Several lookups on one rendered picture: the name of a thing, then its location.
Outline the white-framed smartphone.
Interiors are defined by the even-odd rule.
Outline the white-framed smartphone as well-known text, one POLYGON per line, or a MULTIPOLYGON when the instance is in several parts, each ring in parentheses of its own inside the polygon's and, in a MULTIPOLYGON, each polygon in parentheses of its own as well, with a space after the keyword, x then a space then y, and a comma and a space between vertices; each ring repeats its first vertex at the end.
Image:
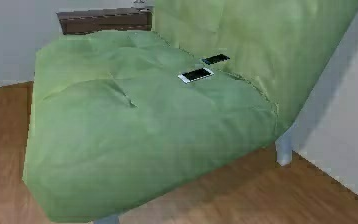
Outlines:
POLYGON ((214 72, 208 68, 200 68, 200 69, 179 74, 178 78, 182 80, 184 83, 191 83, 194 81, 198 81, 210 77, 213 74, 214 72))

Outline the green sofa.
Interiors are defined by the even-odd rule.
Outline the green sofa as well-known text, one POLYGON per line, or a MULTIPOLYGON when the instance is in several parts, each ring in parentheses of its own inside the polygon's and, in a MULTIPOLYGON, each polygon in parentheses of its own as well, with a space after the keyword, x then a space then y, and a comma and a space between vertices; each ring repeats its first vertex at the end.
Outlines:
POLYGON ((87 223, 282 140, 357 13, 358 0, 155 0, 150 31, 58 37, 35 59, 24 183, 50 221, 87 223), (200 68, 214 74, 178 78, 200 68))

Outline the black smartphone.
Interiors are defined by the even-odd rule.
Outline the black smartphone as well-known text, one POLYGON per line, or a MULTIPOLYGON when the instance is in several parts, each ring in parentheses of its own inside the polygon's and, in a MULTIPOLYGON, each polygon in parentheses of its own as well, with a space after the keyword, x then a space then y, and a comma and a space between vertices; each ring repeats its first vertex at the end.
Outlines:
POLYGON ((218 55, 214 55, 214 56, 210 56, 210 57, 201 59, 201 61, 207 65, 216 64, 216 63, 223 62, 226 60, 229 60, 229 57, 226 56, 225 54, 218 54, 218 55))

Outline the small grey object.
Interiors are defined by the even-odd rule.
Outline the small grey object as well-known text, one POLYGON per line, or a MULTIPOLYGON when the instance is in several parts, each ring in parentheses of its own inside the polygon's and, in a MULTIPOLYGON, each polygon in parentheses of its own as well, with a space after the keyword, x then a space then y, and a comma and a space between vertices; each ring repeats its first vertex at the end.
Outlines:
POLYGON ((138 9, 152 7, 153 5, 154 0, 134 0, 132 3, 132 6, 138 9))

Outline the dark brown side table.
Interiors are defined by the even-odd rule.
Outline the dark brown side table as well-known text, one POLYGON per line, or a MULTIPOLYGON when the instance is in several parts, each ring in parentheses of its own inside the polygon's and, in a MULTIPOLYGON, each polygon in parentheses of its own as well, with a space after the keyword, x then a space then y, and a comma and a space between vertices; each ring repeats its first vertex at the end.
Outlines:
POLYGON ((145 30, 152 27, 152 13, 146 9, 115 8, 57 12, 64 35, 84 35, 102 30, 145 30))

